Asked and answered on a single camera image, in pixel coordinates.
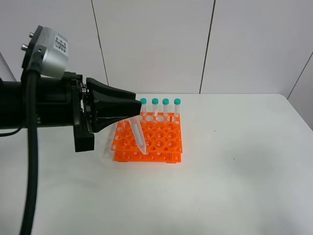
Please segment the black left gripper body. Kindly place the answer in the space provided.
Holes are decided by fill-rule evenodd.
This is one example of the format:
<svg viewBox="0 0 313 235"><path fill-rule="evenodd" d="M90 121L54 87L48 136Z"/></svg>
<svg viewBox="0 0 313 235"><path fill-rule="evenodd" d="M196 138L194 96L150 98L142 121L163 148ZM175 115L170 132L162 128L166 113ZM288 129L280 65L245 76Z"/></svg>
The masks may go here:
<svg viewBox="0 0 313 235"><path fill-rule="evenodd" d="M36 87L38 127L72 126L75 152L94 150L94 134L83 111L83 76L65 72L61 79L40 78Z"/></svg>

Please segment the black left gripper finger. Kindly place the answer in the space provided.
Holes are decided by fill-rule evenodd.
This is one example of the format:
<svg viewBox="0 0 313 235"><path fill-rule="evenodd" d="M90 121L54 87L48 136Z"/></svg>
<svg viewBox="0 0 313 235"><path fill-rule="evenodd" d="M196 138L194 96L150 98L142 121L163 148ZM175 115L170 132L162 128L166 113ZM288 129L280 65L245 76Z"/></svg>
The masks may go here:
<svg viewBox="0 0 313 235"><path fill-rule="evenodd" d="M89 91L87 111L93 133L140 114L141 102L136 100L135 93L110 87L89 77L86 85Z"/></svg>

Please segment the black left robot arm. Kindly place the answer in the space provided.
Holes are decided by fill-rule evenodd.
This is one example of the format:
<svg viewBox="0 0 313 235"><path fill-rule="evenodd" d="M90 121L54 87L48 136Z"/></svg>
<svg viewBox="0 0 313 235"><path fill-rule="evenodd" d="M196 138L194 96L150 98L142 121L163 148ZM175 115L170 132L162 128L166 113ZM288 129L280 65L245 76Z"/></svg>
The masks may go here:
<svg viewBox="0 0 313 235"><path fill-rule="evenodd" d="M35 87L38 127L73 126L75 152L94 150L94 133L121 120L139 115L141 102L136 94L116 89L73 72L61 79L39 78ZM0 82L0 128L27 128L26 85L23 82ZM38 152L37 137L30 138L30 153Z"/></svg>

